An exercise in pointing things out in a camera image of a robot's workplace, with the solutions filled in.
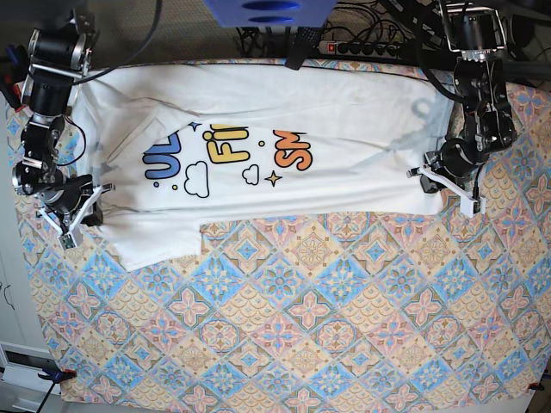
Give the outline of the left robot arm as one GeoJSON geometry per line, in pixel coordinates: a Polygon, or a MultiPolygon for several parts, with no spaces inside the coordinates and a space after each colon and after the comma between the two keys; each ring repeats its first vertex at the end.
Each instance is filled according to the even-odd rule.
{"type": "Polygon", "coordinates": [[[419,177],[427,194],[452,191],[460,198],[461,213],[472,218],[486,210],[486,198],[480,193],[486,162],[517,140],[502,60],[505,31],[495,9],[470,1],[433,1],[420,12],[415,33],[420,69],[440,94],[461,105],[464,122],[458,134],[426,152],[422,165],[407,175],[419,177]],[[444,86],[424,62],[424,24],[430,14],[440,15],[449,51],[459,56],[453,89],[444,86]]]}

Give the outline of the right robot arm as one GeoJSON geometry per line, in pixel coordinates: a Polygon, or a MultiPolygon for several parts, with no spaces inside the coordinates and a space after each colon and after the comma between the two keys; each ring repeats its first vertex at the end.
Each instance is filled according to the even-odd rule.
{"type": "Polygon", "coordinates": [[[9,57],[27,74],[21,94],[10,102],[31,111],[21,135],[22,160],[12,169],[12,184],[19,195],[40,201],[38,214],[57,232],[63,250],[82,243],[83,225],[102,224],[98,200],[114,189],[110,183],[95,182],[92,175],[66,175],[57,148],[65,127],[74,123],[70,114],[77,83],[90,70],[97,36],[94,16],[81,3],[54,27],[35,29],[26,54],[9,49],[9,57]]]}

